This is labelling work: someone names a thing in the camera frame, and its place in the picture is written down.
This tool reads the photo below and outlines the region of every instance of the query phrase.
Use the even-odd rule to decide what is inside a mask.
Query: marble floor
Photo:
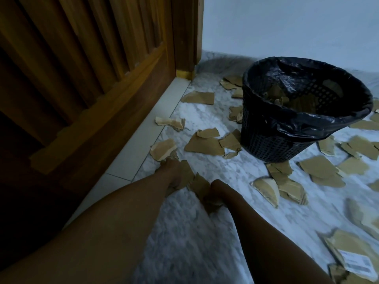
[[[241,125],[229,121],[227,115],[229,107],[241,105],[242,100],[232,99],[231,92],[224,90],[219,81],[225,75],[242,75],[253,61],[251,58],[203,52],[197,75],[185,93],[193,90],[215,92],[215,104],[178,103],[171,117],[185,118],[186,128],[176,132],[166,126],[157,142],[173,138],[179,158],[186,159],[194,172],[208,181],[218,178],[232,186],[264,219],[301,247],[325,271],[327,265],[335,261],[320,237],[330,235],[336,228],[357,234],[379,253],[379,242],[352,224],[346,213],[347,198],[378,207],[379,193],[372,191],[367,184],[379,178],[379,161],[363,156],[362,160],[370,166],[370,170],[362,176],[345,178],[344,188],[319,186],[296,165],[298,161],[321,154],[313,144],[290,161],[294,170],[290,177],[304,186],[309,205],[300,206],[281,198],[279,208],[274,209],[249,185],[256,178],[268,175],[263,161],[246,151],[229,160],[184,152],[184,146],[198,129],[216,127],[221,136],[235,128],[241,130]],[[362,80],[375,97],[379,97],[379,74],[349,72]],[[346,141],[356,134],[379,141],[377,131],[351,128],[344,128],[334,136],[337,141]],[[339,148],[335,150],[336,156],[328,159],[337,165],[347,158],[347,154]],[[148,155],[133,181],[152,174],[158,165]],[[132,282],[253,283],[227,208],[222,207],[209,217],[195,194],[187,189],[175,192],[162,205],[148,238],[144,259],[137,267]]]

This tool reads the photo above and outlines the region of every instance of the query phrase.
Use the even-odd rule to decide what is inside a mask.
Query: white marble tile
[[[75,218],[87,210],[91,205],[119,188],[128,185],[129,183],[129,180],[104,173],[95,186],[93,186],[93,188],[88,192],[86,197],[84,197],[82,203],[75,210],[69,221],[67,221],[65,227],[73,222]]]
[[[161,133],[163,126],[155,124],[155,117],[168,118],[172,114],[190,81],[175,78],[154,105],[132,137],[107,169],[107,173],[132,180],[143,163],[150,147]]]
[[[270,224],[289,237],[325,271],[334,258],[320,239],[339,228],[357,234],[379,253],[379,242],[352,224],[346,215],[345,202],[353,198],[368,206],[379,207],[379,193],[366,184],[379,178],[379,162],[363,157],[370,170],[363,176],[344,179],[346,187],[336,189],[314,184],[309,175],[296,162],[321,154],[316,144],[294,157],[290,176],[300,182],[308,194],[309,205],[280,200],[274,209],[249,183],[260,176],[268,176],[263,161],[246,151],[225,160],[220,156],[208,156],[184,152],[184,146],[198,129],[216,127],[221,136],[241,129],[240,124],[227,119],[229,106],[241,105],[242,100],[231,99],[231,91],[224,90],[219,81],[222,76],[243,71],[253,59],[225,56],[205,52],[197,67],[198,75],[187,88],[215,92],[215,104],[199,105],[179,103],[172,117],[186,119],[186,128],[176,132],[166,126],[157,141],[173,138],[178,146],[178,156],[186,159],[194,172],[208,181],[221,179],[244,196],[246,201]],[[352,73],[364,81],[379,96],[379,74]],[[337,141],[348,140],[353,135],[379,140],[379,132],[344,128],[334,134]],[[336,156],[328,157],[333,164],[342,162],[348,155],[336,148]],[[133,181],[148,176],[158,167],[149,155]],[[227,208],[210,217],[195,195],[182,189],[171,195],[162,205],[159,217],[148,238],[144,260],[133,276],[134,283],[252,283],[236,228]]]

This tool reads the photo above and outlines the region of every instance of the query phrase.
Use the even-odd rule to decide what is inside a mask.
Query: person's right arm
[[[215,180],[209,196],[220,198],[228,207],[254,283],[333,284],[312,258],[265,221],[230,186]]]

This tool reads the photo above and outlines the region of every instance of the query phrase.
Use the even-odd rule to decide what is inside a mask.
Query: forearm
[[[171,172],[124,186],[92,205],[50,243],[0,273],[1,283],[116,283],[141,259]]]
[[[223,199],[255,283],[333,283],[312,258],[265,221],[238,192],[231,189]]]

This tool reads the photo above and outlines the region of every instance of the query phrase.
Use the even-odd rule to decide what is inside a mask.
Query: barcode
[[[370,260],[368,260],[367,258],[362,258],[362,260],[363,260],[363,262],[365,263],[366,266],[371,267]]]
[[[359,270],[359,271],[364,271],[364,272],[371,272],[370,269],[366,268],[366,267],[362,267],[362,266],[359,266],[359,265],[354,265],[354,264],[349,264],[349,263],[346,263],[346,266],[348,268],[351,268],[351,269],[355,269],[355,270]]]

